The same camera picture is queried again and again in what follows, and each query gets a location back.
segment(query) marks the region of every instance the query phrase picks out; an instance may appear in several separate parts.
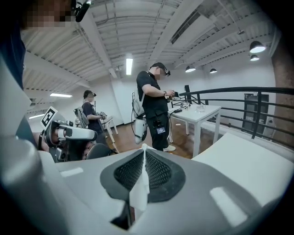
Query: metal railing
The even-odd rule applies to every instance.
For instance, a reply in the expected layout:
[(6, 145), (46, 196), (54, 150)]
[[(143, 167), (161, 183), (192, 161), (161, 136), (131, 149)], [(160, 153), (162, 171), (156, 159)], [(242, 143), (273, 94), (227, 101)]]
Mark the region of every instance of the metal railing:
[[(257, 101), (250, 101), (250, 100), (236, 100), (236, 99), (201, 99), (200, 94), (211, 94), (211, 93), (224, 93), (224, 92), (257, 92)], [(261, 133), (257, 133), (258, 127), (262, 126), (265, 128), (270, 128), (279, 132), (283, 132), (285, 134), (294, 136), (294, 133), (291, 132), (290, 130), (284, 130), (277, 128), (275, 126), (269, 126), (263, 123), (260, 123), (260, 116), (265, 115), (266, 117), (272, 117), (272, 118), (277, 118), (286, 122), (292, 122), (294, 123), (294, 119), (286, 118), (286, 117), (280, 117), (280, 116), (275, 116), (271, 115), (265, 112), (261, 112), (261, 106), (279, 106), (279, 107), (284, 107), (288, 109), (294, 109), (294, 106), (290, 105), (284, 105), (284, 104), (276, 104), (276, 103), (270, 103), (270, 102), (265, 102), (262, 101), (262, 93), (276, 93), (276, 94), (286, 94), (286, 95), (294, 95), (294, 89), (291, 88), (277, 88), (277, 87), (230, 87), (230, 88), (219, 88), (219, 89), (211, 89), (211, 90), (201, 90), (201, 91), (194, 91), (194, 92), (185, 92), (179, 94), (181, 97), (181, 101), (177, 102), (172, 102), (171, 105), (172, 107), (174, 106), (179, 106), (183, 102), (189, 102), (190, 104), (195, 103), (195, 104), (203, 104), (203, 105), (209, 105), (209, 101), (228, 101), (228, 102), (246, 102), (247, 104), (257, 104), (257, 110), (251, 111), (251, 110), (245, 110), (245, 109), (237, 109), (237, 108), (229, 108), (229, 107), (222, 107), (223, 110), (231, 110), (231, 111), (237, 111), (237, 112), (246, 112), (246, 113), (253, 113), (255, 116), (255, 120), (247, 120), (245, 118), (237, 118), (237, 117), (232, 117), (232, 116), (227, 116), (227, 115), (221, 115), (223, 118), (228, 118), (228, 119), (233, 119), (233, 120), (238, 120), (242, 121), (243, 123), (252, 123), (253, 124), (253, 130), (246, 129), (244, 127), (238, 127), (235, 125), (231, 125), (230, 123), (222, 123), (222, 125), (239, 129), (241, 131), (247, 132), (252, 135), (252, 139), (255, 138), (255, 136), (262, 137), (268, 140), (272, 140), (273, 142), (276, 142), (278, 144), (284, 145), (286, 147), (294, 149), (294, 145), (291, 145), (289, 143), (283, 142), (281, 140), (277, 140), (273, 137), (269, 137), (266, 135), (263, 135)]]

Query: rectangular light fixture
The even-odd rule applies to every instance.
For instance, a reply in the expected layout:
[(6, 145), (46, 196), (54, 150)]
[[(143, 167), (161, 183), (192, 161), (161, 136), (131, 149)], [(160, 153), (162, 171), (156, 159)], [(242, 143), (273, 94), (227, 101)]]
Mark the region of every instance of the rectangular light fixture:
[(66, 98), (72, 97), (72, 95), (57, 94), (57, 93), (51, 93), (51, 95), (50, 95), (50, 96), (56, 96), (56, 97), (66, 97)]
[(127, 61), (126, 61), (126, 66), (127, 66), (126, 74), (127, 75), (131, 75), (132, 74), (132, 65), (133, 65), (133, 59), (127, 58)]
[(29, 117), (29, 119), (38, 118), (38, 117), (41, 117), (41, 116), (44, 116), (44, 115), (45, 114), (40, 114), (40, 115), (32, 116), (32, 117)]

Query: white shoe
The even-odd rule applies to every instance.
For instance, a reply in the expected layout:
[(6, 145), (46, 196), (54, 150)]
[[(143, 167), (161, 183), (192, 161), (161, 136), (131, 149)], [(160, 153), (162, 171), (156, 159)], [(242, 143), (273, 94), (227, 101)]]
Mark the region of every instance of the white shoe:
[(164, 149), (164, 152), (171, 152), (171, 151), (175, 151), (175, 147), (172, 145), (169, 145), (167, 148)]

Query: id badge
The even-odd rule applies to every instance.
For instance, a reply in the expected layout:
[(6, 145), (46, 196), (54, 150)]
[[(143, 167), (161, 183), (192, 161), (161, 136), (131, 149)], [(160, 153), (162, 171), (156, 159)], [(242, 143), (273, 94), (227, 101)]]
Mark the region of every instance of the id badge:
[(157, 134), (161, 134), (161, 133), (164, 133), (165, 132), (165, 128), (164, 127), (160, 127), (160, 128), (157, 128)]

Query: wooden floor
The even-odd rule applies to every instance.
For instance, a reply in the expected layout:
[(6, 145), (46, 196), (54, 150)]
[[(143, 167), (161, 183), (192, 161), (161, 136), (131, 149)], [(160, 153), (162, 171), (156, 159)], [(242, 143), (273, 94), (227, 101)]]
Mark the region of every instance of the wooden floor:
[[(193, 145), (194, 145), (194, 125), (189, 124), (190, 134), (186, 135), (185, 122), (178, 119), (171, 119), (172, 121), (172, 136), (173, 143), (171, 145), (176, 147), (175, 151), (171, 153), (179, 155), (185, 158), (192, 158)], [(141, 147), (142, 143), (137, 145), (135, 143), (135, 136), (133, 134), (131, 124), (121, 125), (117, 127), (118, 133), (116, 134), (113, 130), (113, 138), (115, 140), (115, 145), (119, 152), (126, 152), (133, 149), (138, 149)], [(199, 153), (203, 152), (212, 145), (214, 133), (207, 131), (206, 129), (201, 129), (201, 144)], [(108, 146), (113, 148), (112, 141), (110, 137), (107, 138)], [(152, 139), (148, 130), (147, 137), (143, 143), (152, 146)]]

